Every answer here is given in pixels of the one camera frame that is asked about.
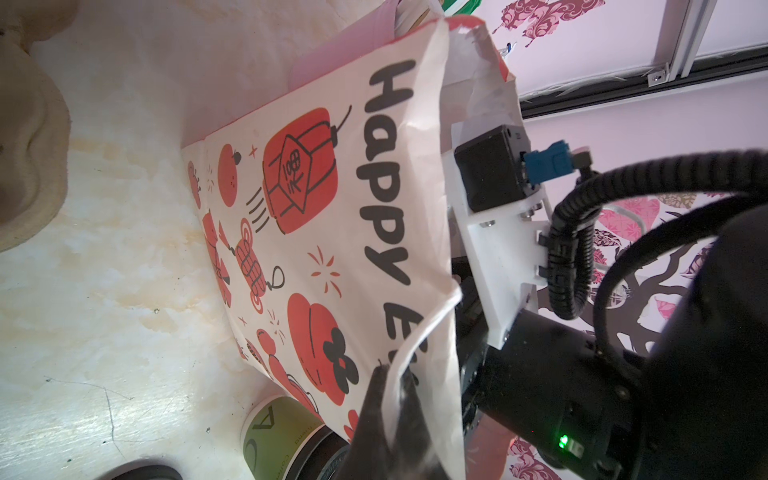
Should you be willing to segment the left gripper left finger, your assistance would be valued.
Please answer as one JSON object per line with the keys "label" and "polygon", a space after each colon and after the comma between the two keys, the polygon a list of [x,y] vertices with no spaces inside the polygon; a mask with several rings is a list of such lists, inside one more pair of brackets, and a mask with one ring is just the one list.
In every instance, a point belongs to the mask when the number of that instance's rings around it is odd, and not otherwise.
{"label": "left gripper left finger", "polygon": [[372,373],[351,447],[337,471],[336,479],[375,480],[388,477],[390,455],[381,414],[388,370],[384,365]]}

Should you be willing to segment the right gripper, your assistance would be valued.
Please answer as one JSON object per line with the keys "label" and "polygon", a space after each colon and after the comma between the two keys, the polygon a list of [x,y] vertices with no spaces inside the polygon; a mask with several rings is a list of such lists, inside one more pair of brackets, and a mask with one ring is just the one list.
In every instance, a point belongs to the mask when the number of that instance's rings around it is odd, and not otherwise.
{"label": "right gripper", "polygon": [[602,208],[636,197],[626,168],[597,173],[538,231],[522,214],[542,191],[473,213],[454,151],[449,197],[466,253],[453,268],[464,294],[457,307],[462,406],[484,413],[561,468],[639,468],[658,451],[636,354],[600,345],[567,326],[592,304],[594,225]]}

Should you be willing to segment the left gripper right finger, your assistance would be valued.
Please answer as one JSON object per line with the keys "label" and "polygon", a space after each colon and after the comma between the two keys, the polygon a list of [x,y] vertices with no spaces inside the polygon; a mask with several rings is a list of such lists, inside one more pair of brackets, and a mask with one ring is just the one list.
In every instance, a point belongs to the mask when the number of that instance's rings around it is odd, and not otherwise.
{"label": "left gripper right finger", "polygon": [[413,374],[402,377],[401,411],[395,436],[395,478],[448,478],[426,426]]}

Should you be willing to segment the green paper coffee cup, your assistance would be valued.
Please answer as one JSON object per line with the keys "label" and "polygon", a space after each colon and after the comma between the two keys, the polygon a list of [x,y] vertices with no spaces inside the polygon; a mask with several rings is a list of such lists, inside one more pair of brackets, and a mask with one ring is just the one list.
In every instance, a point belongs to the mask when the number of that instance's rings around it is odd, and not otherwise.
{"label": "green paper coffee cup", "polygon": [[245,463],[254,479],[287,479],[294,460],[322,420],[288,396],[273,396],[248,414],[241,444]]}

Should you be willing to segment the red white paper gift bag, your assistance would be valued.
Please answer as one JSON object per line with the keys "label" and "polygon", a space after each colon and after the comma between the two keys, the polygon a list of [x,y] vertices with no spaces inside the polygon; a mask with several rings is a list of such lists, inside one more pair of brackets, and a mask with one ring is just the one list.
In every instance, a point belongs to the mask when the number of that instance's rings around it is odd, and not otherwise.
{"label": "red white paper gift bag", "polygon": [[240,354],[343,439],[373,371],[409,370],[464,475],[442,156],[515,95],[485,23],[431,21],[182,149]]}

